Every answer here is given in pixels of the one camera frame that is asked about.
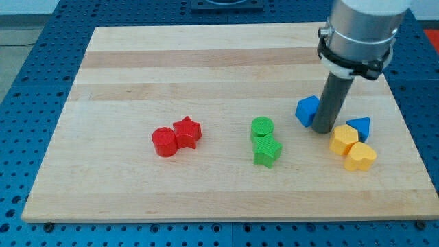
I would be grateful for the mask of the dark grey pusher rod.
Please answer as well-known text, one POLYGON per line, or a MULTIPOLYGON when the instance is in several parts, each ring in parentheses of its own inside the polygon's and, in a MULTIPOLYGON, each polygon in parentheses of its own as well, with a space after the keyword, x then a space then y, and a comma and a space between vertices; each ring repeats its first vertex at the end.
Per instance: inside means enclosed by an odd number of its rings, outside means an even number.
POLYGON ((315 132, 326 134, 333 129, 352 83, 353 78, 339 78, 329 73, 311 125, 315 132))

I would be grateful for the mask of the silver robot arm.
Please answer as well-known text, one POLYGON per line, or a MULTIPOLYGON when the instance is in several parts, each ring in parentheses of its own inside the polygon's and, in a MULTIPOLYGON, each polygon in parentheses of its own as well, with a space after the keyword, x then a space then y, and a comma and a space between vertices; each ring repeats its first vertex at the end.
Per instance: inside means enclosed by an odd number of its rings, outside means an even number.
POLYGON ((410 0, 335 0, 324 27, 318 30, 318 57, 329 70, 312 122, 326 134, 356 77, 376 80, 393 57, 398 29, 410 0))

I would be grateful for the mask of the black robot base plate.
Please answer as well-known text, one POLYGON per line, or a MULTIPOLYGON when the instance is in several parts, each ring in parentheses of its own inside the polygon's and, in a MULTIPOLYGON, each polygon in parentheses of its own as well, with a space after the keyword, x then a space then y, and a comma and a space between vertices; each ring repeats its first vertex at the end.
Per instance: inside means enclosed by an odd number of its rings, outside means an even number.
POLYGON ((192 12, 210 10, 262 10, 264 0, 191 0, 192 12))

